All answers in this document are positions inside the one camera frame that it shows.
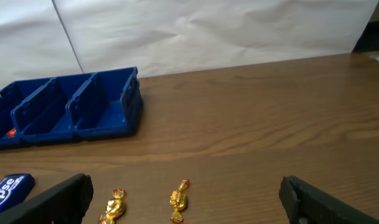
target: white backdrop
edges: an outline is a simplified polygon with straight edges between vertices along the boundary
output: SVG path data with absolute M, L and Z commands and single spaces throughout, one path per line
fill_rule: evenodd
M 79 71 L 50 0 L 0 2 L 0 84 Z M 55 0 L 84 72 L 139 77 L 351 52 L 377 2 Z

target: blue package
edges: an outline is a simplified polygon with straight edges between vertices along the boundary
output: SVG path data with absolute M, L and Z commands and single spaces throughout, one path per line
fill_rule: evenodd
M 34 186 L 30 174 L 12 174 L 0 183 L 0 213 L 23 202 Z

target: wooden table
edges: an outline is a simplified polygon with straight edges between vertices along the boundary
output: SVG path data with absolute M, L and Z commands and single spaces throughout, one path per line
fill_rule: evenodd
M 186 224 L 288 223 L 284 175 L 379 219 L 379 62 L 362 55 L 142 78 L 135 137 L 0 151 L 0 180 L 28 172 L 29 197 L 73 174 L 95 189 L 96 223 L 115 188 L 119 223 L 169 223 L 168 199 L 190 179 Z

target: gold candy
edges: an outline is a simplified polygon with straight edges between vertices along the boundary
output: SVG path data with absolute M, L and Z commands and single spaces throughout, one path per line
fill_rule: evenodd
M 173 191 L 170 196 L 170 205 L 172 209 L 174 209 L 170 220 L 174 224 L 184 222 L 184 219 L 179 212 L 187 208 L 187 196 L 183 193 L 187 187 L 189 187 L 189 180 L 182 180 L 181 184 L 178 186 L 178 190 Z
M 113 198 L 108 201 L 106 213 L 101 215 L 98 224 L 115 224 L 115 220 L 126 210 L 126 204 L 123 202 L 125 196 L 126 191 L 123 189 L 113 191 Z

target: blue bin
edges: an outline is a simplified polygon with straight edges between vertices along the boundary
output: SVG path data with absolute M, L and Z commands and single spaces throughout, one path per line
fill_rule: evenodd
M 73 138 L 67 103 L 90 73 L 51 78 L 12 111 L 20 137 L 31 143 Z
M 134 134 L 143 101 L 137 68 L 93 73 L 67 109 L 74 132 L 84 139 Z
M 17 145 L 21 143 L 19 133 L 14 138 L 6 136 L 7 132 L 14 128 L 11 111 L 41 85 L 49 81 L 49 78 L 35 80 L 16 81 L 0 90 L 0 146 Z

